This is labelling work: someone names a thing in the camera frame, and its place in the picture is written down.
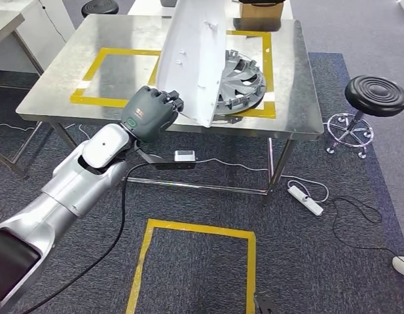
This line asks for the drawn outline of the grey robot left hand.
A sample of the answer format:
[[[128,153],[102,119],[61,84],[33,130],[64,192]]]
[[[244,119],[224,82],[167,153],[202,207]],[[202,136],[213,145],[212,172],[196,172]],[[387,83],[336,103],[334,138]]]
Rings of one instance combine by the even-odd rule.
[[[164,92],[143,86],[121,114],[121,124],[136,139],[151,143],[172,125],[184,109],[177,91]]]

